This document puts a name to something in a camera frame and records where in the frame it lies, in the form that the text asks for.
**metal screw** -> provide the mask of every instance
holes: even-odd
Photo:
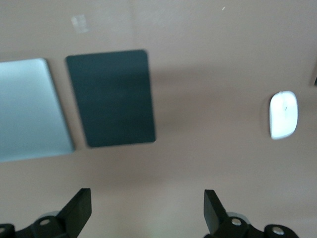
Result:
[[[237,218],[233,218],[233,219],[231,220],[231,223],[234,224],[235,226],[240,226],[240,225],[242,225],[241,221],[240,221],[239,219],[237,219]]]
[[[278,235],[285,234],[284,231],[280,227],[273,227],[272,230],[275,234],[278,234]]]
[[[49,219],[45,219],[45,220],[40,221],[40,225],[41,226],[44,226],[44,225],[46,225],[48,223],[50,223]]]

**black clamp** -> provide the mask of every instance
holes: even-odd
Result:
[[[267,225],[261,232],[240,217],[229,216],[214,190],[205,190],[204,217],[210,232],[205,238],[299,238],[285,226]]]
[[[0,224],[0,238],[76,238],[91,215],[91,191],[82,188],[56,215],[46,216],[20,231]]]

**dark green panel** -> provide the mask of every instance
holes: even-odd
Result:
[[[145,51],[68,56],[66,62],[89,146],[155,141]]]

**square panel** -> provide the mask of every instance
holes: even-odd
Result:
[[[90,147],[155,141],[145,51],[68,56],[66,62]]]

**silver bolt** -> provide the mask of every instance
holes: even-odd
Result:
[[[285,234],[284,231],[280,227],[273,227],[272,230],[275,234],[278,234],[278,235]]]
[[[234,224],[235,226],[240,226],[240,225],[242,225],[241,221],[240,221],[239,219],[237,219],[237,218],[233,218],[233,219],[231,220],[231,223]]]
[[[40,221],[40,225],[41,226],[44,226],[44,225],[46,225],[48,223],[50,223],[49,219],[45,219],[45,220]]]

